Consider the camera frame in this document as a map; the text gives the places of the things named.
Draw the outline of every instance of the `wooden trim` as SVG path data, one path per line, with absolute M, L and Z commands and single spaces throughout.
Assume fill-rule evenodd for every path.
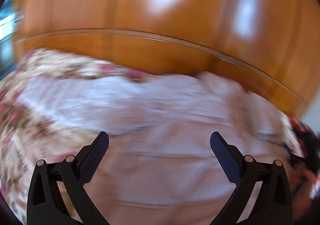
M 162 42 L 167 42 L 167 43 L 173 43 L 173 44 L 179 44 L 182 46 L 187 46 L 191 47 L 194 49 L 198 49 L 201 51 L 204 51 L 206 53 L 209 53 L 211 55 L 214 55 L 222 60 L 228 61 L 230 63 L 233 63 L 235 65 L 241 66 L 243 68 L 246 68 L 248 70 L 251 70 L 262 77 L 265 77 L 266 79 L 272 81 L 274 84 L 277 84 L 287 90 L 288 92 L 292 93 L 295 97 L 298 99 L 304 101 L 298 94 L 296 94 L 294 91 L 292 91 L 290 88 L 285 86 L 283 83 L 280 81 L 276 80 L 269 74 L 263 72 L 262 70 L 254 67 L 253 65 L 250 65 L 249 63 L 246 63 L 238 58 L 235 58 L 233 56 L 230 56 L 226 53 L 223 53 L 221 51 L 218 51 L 216 49 L 200 45 L 198 43 L 194 43 L 191 41 L 179 39 L 179 38 L 174 38 L 171 36 L 165 36 L 165 35 L 160 35 L 160 34 L 155 34 L 155 33 L 150 33 L 150 32 L 143 32 L 143 31 L 136 31 L 136 30 L 126 30 L 126 29 L 114 29 L 114 28 L 90 28 L 90 29 L 67 29 L 67 30 L 61 30 L 61 31 L 53 31 L 53 32 L 47 32 L 47 33 L 42 33 L 34 36 L 29 36 L 24 39 L 21 39 L 19 42 L 23 42 L 25 40 L 30 40 L 30 39 L 37 39 L 37 38 L 43 38 L 47 36 L 62 36 L 62 35 L 76 35 L 76 34 L 113 34 L 113 35 L 124 35 L 124 36 L 133 36 L 133 37 L 139 37 L 139 38 L 145 38 L 145 39 L 153 39 L 157 41 L 162 41 Z

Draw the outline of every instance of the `bed sheet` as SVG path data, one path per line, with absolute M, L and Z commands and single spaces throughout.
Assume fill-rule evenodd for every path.
M 4 92 L 0 102 L 5 109 L 0 186 L 9 206 L 24 223 L 28 186 L 37 160 L 56 162 L 75 155 L 99 133 L 82 126 L 67 127 L 52 116 L 45 117 L 45 112 L 40 114 L 19 103 L 21 91 L 39 75 L 55 79 L 121 76 L 141 85 L 153 84 L 158 92 L 153 91 L 151 99 L 157 97 L 161 102 L 161 85 L 173 87 L 167 77 L 156 78 L 102 60 L 44 49 L 30 52 L 18 70 L 1 83 Z M 249 133 L 241 103 L 205 92 L 196 78 L 179 78 L 195 82 L 191 90 L 184 90 L 183 82 L 175 82 L 174 90 L 184 100 L 176 102 L 175 110 L 169 107 L 164 111 L 165 118 L 157 125 L 126 134 L 111 133 L 110 147 L 91 183 L 85 185 L 111 224 L 209 224 L 235 188 L 210 149 L 209 138 L 214 131 L 244 155 L 269 163 L 281 159 L 289 169 L 279 146 L 259 141 Z M 165 81 L 154 85 L 161 79 Z M 199 90 L 192 92 L 192 87 Z M 183 103 L 190 95 L 193 104 L 186 107 Z M 63 187 L 61 191 L 70 214 L 78 219 Z M 259 185 L 241 219 L 249 215 L 258 191 Z

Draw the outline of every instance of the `brown wooden surface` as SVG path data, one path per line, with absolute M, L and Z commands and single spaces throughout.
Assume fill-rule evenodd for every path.
M 316 0 L 20 0 L 20 8 L 17 58 L 49 47 L 157 74 L 209 70 L 299 116 L 319 86 Z M 158 40 L 142 38 L 152 33 Z

